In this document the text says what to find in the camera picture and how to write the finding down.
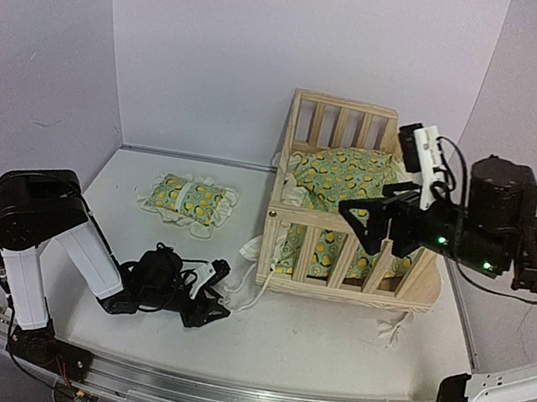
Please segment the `lemon print bed cushion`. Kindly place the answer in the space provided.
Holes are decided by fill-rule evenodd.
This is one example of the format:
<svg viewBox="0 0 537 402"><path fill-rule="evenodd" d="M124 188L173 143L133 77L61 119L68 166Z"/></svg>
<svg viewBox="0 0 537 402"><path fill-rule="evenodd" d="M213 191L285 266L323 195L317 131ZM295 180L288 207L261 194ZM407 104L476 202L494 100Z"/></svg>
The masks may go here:
<svg viewBox="0 0 537 402"><path fill-rule="evenodd" d="M391 153L371 149L333 148L318 153L293 152L282 188L282 203L310 210L338 213L342 200L381 198L385 184L410 181L402 160ZM271 270L292 275L304 243L304 225L288 224L278 231L271 256ZM258 261L262 235L246 242L239 253L248 261ZM327 280L335 270L344 245L345 235L323 230L315 246L308 276ZM403 258L395 257L384 279L399 281L418 257L421 248ZM379 255L367 254L360 245L352 256L344 279L364 280L373 270ZM405 312L396 321L378 321L378 337L388 337L389 345L398 344L404 326L413 320Z"/></svg>

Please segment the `wooden pet bed frame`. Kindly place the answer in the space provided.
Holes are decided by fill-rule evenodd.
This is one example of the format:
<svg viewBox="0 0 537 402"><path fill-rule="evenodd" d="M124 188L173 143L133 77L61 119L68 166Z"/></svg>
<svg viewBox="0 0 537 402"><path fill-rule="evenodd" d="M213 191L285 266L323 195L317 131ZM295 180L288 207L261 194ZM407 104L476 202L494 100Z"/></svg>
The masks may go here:
<svg viewBox="0 0 537 402"><path fill-rule="evenodd" d="M427 312L441 295L437 255L370 256L338 203L407 181L394 109L298 89L267 208L256 283L272 291L392 311Z"/></svg>

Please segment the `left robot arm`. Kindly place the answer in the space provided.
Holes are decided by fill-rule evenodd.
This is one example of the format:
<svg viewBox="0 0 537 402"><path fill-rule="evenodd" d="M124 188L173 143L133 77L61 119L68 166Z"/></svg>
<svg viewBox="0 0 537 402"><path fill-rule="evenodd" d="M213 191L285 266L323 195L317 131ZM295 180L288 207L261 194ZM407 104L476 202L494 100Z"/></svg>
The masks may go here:
<svg viewBox="0 0 537 402"><path fill-rule="evenodd" d="M175 312L198 328L230 315L215 288L231 273L224 259L181 258L158 243L119 262L71 170L13 170L0 176L0 286L11 312L12 360L83 382L92 352L60 339L43 278L44 256L74 266L108 315Z"/></svg>

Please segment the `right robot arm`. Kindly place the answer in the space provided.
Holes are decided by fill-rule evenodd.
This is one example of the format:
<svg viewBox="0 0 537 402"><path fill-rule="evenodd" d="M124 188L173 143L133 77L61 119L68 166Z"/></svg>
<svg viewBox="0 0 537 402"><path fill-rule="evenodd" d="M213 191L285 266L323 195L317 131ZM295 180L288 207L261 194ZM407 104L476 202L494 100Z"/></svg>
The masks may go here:
<svg viewBox="0 0 537 402"><path fill-rule="evenodd" d="M373 254L434 252L488 295L537 306L537 185L525 166L491 156L462 170L457 182L442 159L404 151L412 182L385 186L381 198L345 200L339 211ZM537 400L537 358L491 371L444 377L430 402Z"/></svg>

